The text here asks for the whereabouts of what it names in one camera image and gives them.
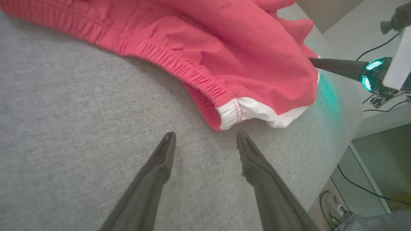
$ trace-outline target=gray fabric surface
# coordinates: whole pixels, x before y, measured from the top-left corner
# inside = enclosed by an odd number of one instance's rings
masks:
[[[305,16],[296,5],[281,14]],[[1,230],[97,230],[168,131],[177,147],[155,230],[261,230],[237,130],[308,210],[362,120],[353,83],[323,73],[288,128],[250,120],[217,133],[150,63],[3,14],[0,31]],[[315,28],[307,44],[327,56],[323,43]]]
[[[362,217],[350,215],[335,231],[405,231],[411,228],[411,211]]]

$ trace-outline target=red shorts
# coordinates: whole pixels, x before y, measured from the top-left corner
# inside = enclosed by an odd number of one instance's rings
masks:
[[[207,123],[259,118],[286,127],[316,97],[304,45],[308,19],[277,10],[296,0],[4,0],[7,14],[73,35],[177,77]]]

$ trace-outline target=white fabric trim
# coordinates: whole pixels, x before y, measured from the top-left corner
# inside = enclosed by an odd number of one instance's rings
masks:
[[[317,85],[320,80],[320,69],[318,71]],[[270,127],[285,128],[298,118],[308,106],[291,109],[290,111],[277,115],[269,106],[249,97],[239,97],[230,100],[228,103],[217,107],[221,116],[221,130],[228,130],[236,123],[251,118],[265,120]]]

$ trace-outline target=wire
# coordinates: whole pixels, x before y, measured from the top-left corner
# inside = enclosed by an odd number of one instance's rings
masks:
[[[393,39],[395,39],[398,35],[399,35],[399,34],[396,34],[396,35],[394,35],[394,37],[392,37],[392,38],[391,38],[390,40],[388,40],[386,43],[384,43],[384,44],[382,44],[382,45],[380,45],[380,46],[378,46],[378,47],[376,47],[376,48],[373,48],[373,49],[371,49],[371,50],[369,50],[369,51],[366,51],[366,52],[362,53],[362,55],[360,55],[360,56],[358,57],[358,59],[356,59],[356,61],[358,61],[362,56],[364,56],[364,55],[367,54],[368,52],[371,52],[371,51],[373,51],[373,50],[376,50],[376,49],[378,49],[378,48],[381,48],[381,47],[387,45],[389,42],[391,42]]]
[[[364,104],[365,102],[367,102],[369,99],[371,99],[372,96],[373,96],[373,95],[371,95],[371,96],[368,97],[366,100],[364,100],[363,104]]]
[[[381,110],[375,110],[375,109],[372,109],[372,110],[365,110],[364,112],[366,112],[366,111],[380,111],[380,112],[389,112],[389,111],[393,110],[396,106],[398,106],[398,105],[400,105],[400,104],[402,104],[402,103],[406,103],[406,101],[399,102],[398,104],[396,104],[396,105],[392,106],[392,107],[391,107],[390,109],[388,109],[387,111],[381,111]]]
[[[379,197],[379,198],[382,198],[382,199],[385,199],[385,200],[388,200],[388,201],[395,201],[395,202],[398,202],[398,203],[401,203],[401,204],[404,204],[404,205],[411,206],[411,203],[407,203],[407,202],[404,202],[404,201],[398,201],[398,200],[390,199],[390,198],[387,198],[387,197],[385,197],[385,196],[380,196],[380,195],[378,195],[378,194],[376,194],[376,193],[371,192],[371,191],[368,190],[368,189],[365,189],[365,188],[359,186],[358,184],[350,181],[350,180],[344,175],[344,173],[342,173],[341,168],[339,167],[339,164],[337,165],[337,167],[338,167],[339,172],[341,173],[341,175],[342,175],[348,182],[350,182],[351,184],[357,186],[358,188],[360,188],[360,189],[362,189],[362,190],[365,190],[365,191],[367,191],[367,192],[371,193],[372,195],[377,196],[377,197]]]

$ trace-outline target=green led light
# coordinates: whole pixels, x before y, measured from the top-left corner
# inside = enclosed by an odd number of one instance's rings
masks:
[[[363,85],[367,90],[371,91],[371,85],[369,83],[368,77],[365,75],[363,75]]]
[[[383,63],[384,63],[383,61],[374,61],[374,62],[368,64],[365,68],[366,68],[367,70],[372,70],[372,69],[378,67],[379,65],[381,65],[381,64],[383,64]]]

